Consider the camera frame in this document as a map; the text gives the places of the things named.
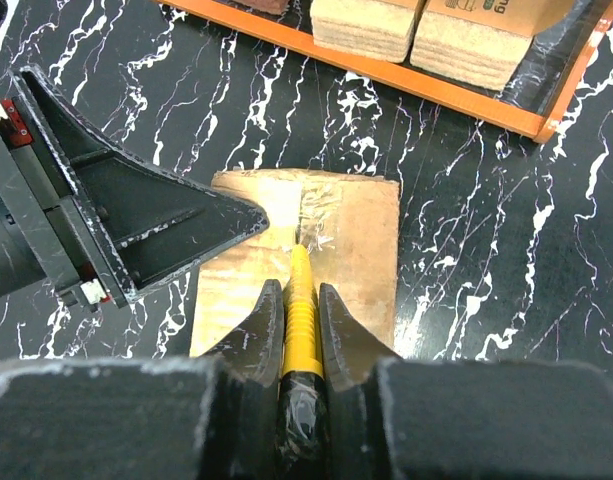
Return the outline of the brown scouring pad pack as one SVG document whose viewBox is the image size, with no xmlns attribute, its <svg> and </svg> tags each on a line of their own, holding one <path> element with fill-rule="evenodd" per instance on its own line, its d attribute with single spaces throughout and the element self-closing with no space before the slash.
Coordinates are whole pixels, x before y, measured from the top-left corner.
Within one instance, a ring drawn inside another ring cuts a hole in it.
<svg viewBox="0 0 613 480">
<path fill-rule="evenodd" d="M 289 0 L 237 0 L 237 3 L 271 15 L 281 15 L 287 9 Z"/>
</svg>

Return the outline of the middle beige sponge pack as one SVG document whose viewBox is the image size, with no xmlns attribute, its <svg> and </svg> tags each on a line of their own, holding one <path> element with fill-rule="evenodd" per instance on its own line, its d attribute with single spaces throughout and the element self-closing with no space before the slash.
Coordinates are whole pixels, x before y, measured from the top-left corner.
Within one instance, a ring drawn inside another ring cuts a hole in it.
<svg viewBox="0 0 613 480">
<path fill-rule="evenodd" d="M 376 60 L 406 58 L 421 1 L 316 0 L 310 6 L 317 46 Z"/>
</svg>

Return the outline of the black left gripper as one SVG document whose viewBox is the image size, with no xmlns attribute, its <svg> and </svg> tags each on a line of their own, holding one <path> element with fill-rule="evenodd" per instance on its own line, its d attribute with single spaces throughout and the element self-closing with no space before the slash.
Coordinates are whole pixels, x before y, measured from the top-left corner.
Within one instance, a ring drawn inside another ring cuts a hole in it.
<svg viewBox="0 0 613 480">
<path fill-rule="evenodd" d="M 0 298 L 49 280 L 91 310 L 133 303 L 265 231 L 253 202 L 107 137 L 35 66 L 0 100 Z"/>
</svg>

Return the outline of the yellow utility knife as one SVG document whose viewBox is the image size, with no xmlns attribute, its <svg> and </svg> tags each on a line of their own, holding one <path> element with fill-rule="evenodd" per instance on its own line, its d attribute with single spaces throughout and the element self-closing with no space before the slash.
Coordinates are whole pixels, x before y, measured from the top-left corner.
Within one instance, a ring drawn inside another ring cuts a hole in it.
<svg viewBox="0 0 613 480">
<path fill-rule="evenodd" d="M 291 251 L 284 310 L 275 473 L 278 479 L 325 479 L 328 409 L 318 300 L 309 252 L 302 245 L 294 246 Z"/>
</svg>

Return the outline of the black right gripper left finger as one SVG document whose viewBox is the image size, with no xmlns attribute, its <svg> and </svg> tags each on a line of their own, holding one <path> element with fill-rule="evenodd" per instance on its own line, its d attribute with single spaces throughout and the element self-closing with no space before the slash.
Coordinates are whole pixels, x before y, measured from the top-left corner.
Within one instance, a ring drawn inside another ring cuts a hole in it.
<svg viewBox="0 0 613 480">
<path fill-rule="evenodd" d="M 275 280 L 205 354 L 0 363 L 0 479 L 269 479 L 284 308 Z"/>
</svg>

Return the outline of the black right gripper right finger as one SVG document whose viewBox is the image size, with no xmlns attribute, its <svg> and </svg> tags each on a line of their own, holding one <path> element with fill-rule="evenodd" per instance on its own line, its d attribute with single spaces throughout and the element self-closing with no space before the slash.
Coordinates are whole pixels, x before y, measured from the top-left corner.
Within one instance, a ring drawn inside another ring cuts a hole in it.
<svg viewBox="0 0 613 480">
<path fill-rule="evenodd" d="M 579 363 L 413 361 L 320 288 L 335 479 L 613 479 L 613 387 Z"/>
</svg>

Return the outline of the beige sponge pack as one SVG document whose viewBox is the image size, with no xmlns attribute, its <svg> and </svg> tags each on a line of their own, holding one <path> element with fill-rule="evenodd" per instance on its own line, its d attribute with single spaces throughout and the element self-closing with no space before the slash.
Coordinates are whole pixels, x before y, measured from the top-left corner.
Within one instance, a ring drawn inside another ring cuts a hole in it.
<svg viewBox="0 0 613 480">
<path fill-rule="evenodd" d="M 406 58 L 421 1 L 316 0 L 310 6 L 317 46 L 376 60 Z"/>
<path fill-rule="evenodd" d="M 563 20 L 571 1 L 428 1 L 409 62 L 458 82 L 502 91 L 534 37 Z"/>
</svg>

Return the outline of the orange wooden shelf rack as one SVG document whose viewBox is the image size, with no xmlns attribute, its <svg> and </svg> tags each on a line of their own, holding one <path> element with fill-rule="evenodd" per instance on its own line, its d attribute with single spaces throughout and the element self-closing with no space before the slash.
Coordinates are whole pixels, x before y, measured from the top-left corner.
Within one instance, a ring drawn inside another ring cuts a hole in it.
<svg viewBox="0 0 613 480">
<path fill-rule="evenodd" d="M 591 57 L 613 25 L 613 1 L 599 2 L 597 21 L 581 36 L 579 52 L 567 61 L 560 82 L 547 101 L 546 112 L 538 114 L 400 64 L 319 47 L 307 32 L 219 1 L 168 1 L 166 4 L 523 135 L 538 144 L 546 143 L 555 134 Z"/>
</svg>

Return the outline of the right beige sponge pack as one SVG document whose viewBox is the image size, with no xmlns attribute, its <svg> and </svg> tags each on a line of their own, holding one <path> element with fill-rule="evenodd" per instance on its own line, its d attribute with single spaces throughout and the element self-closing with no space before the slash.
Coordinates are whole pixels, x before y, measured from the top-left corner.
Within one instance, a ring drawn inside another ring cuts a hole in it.
<svg viewBox="0 0 613 480">
<path fill-rule="evenodd" d="M 571 1 L 428 1 L 409 62 L 458 82 L 502 91 L 534 37 L 563 20 Z"/>
</svg>

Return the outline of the brown cardboard express box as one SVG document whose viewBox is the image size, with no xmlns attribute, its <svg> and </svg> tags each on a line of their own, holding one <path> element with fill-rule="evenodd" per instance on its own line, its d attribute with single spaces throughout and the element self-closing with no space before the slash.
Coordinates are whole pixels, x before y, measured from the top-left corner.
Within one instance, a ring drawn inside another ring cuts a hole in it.
<svg viewBox="0 0 613 480">
<path fill-rule="evenodd" d="M 209 350 L 253 309 L 264 282 L 286 283 L 294 245 L 316 286 L 333 285 L 382 343 L 394 343 L 399 185 L 382 176 L 278 169 L 219 172 L 213 188 L 264 209 L 269 227 L 199 270 L 190 354 Z"/>
</svg>

